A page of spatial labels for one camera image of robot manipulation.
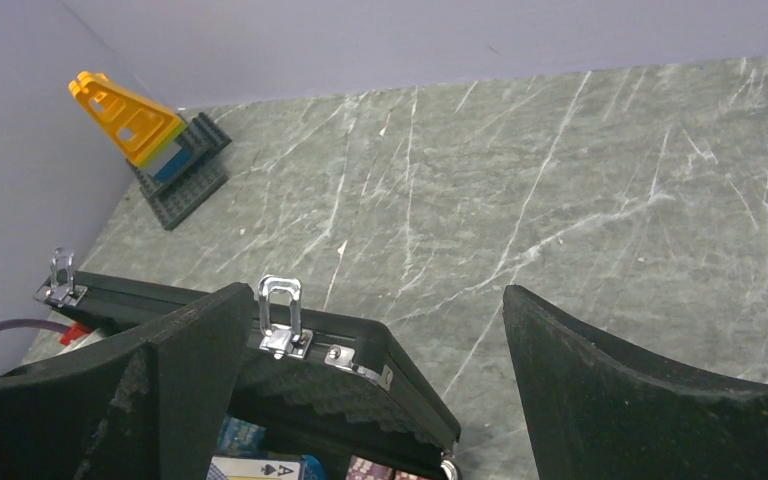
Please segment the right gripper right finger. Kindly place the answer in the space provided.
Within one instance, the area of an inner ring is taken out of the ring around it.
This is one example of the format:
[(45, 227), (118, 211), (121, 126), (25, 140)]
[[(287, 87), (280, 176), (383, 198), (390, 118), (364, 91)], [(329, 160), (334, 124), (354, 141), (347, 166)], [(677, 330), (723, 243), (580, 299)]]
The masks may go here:
[(542, 479), (768, 479), (768, 384), (692, 367), (519, 285), (503, 323)]

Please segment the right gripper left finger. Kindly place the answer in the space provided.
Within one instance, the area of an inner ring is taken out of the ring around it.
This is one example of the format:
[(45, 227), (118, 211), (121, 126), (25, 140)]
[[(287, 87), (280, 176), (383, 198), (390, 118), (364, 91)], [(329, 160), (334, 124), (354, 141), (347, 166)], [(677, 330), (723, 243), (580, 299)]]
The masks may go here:
[(0, 479), (203, 479), (254, 295), (232, 283), (0, 377)]

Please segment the blue playing card deck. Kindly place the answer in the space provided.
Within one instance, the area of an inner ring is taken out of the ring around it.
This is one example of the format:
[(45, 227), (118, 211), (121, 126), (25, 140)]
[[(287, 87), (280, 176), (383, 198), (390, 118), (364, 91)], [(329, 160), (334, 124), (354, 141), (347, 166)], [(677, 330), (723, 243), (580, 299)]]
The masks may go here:
[(258, 458), (212, 458), (207, 480), (300, 480), (305, 477), (304, 460)]

